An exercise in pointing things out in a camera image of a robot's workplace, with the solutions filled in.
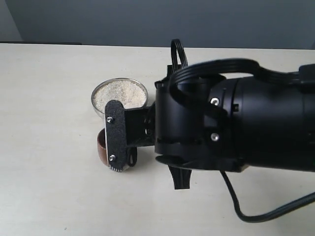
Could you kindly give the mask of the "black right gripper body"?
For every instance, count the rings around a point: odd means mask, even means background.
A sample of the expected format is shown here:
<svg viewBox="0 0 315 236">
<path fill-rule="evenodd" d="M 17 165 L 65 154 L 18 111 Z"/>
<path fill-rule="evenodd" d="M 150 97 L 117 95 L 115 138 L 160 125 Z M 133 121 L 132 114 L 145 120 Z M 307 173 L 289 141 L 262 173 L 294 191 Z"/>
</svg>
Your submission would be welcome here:
<svg viewBox="0 0 315 236">
<path fill-rule="evenodd" d="M 155 100 L 156 160 L 179 169 L 241 172 L 244 160 L 233 133 L 233 101 L 241 81 L 189 79 L 176 95 L 187 95 L 192 105 L 182 105 L 168 90 L 169 78 L 157 81 Z"/>
</svg>

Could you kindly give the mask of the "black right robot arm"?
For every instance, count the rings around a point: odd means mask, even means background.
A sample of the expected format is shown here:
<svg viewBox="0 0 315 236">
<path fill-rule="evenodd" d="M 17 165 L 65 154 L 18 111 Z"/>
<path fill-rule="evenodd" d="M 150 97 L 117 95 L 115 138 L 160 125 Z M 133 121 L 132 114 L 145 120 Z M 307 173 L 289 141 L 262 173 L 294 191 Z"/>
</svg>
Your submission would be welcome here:
<svg viewBox="0 0 315 236">
<path fill-rule="evenodd" d="M 214 101 L 218 120 L 188 109 L 156 85 L 157 160 L 181 169 L 241 172 L 248 166 L 315 169 L 315 96 L 252 77 L 184 83 L 199 101 Z"/>
</svg>

